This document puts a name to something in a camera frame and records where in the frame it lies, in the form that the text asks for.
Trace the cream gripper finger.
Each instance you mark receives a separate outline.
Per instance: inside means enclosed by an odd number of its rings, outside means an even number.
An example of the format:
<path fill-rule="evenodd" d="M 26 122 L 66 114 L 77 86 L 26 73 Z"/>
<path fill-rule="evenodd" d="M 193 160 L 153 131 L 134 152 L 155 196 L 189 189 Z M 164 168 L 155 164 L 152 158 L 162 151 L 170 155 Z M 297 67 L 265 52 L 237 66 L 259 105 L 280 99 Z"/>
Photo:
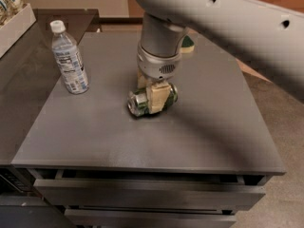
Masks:
<path fill-rule="evenodd" d="M 146 85 L 147 85 L 147 79 L 142 74 L 141 70 L 138 69 L 138 72 L 137 72 L 137 87 L 138 88 L 146 88 Z"/>
<path fill-rule="evenodd" d="M 171 85 L 162 81 L 150 83 L 146 87 L 148 110 L 150 114 L 161 112 L 170 94 Z"/>

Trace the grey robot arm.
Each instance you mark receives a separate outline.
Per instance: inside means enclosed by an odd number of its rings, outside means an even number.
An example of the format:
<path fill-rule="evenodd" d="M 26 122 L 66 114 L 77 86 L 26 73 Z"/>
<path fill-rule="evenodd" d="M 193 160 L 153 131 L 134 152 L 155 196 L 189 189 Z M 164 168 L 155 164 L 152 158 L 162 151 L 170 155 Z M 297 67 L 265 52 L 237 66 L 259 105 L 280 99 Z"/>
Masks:
<path fill-rule="evenodd" d="M 137 62 L 152 82 L 175 74 L 192 29 L 304 100 L 304 16 L 258 0 L 136 0 L 144 10 Z"/>

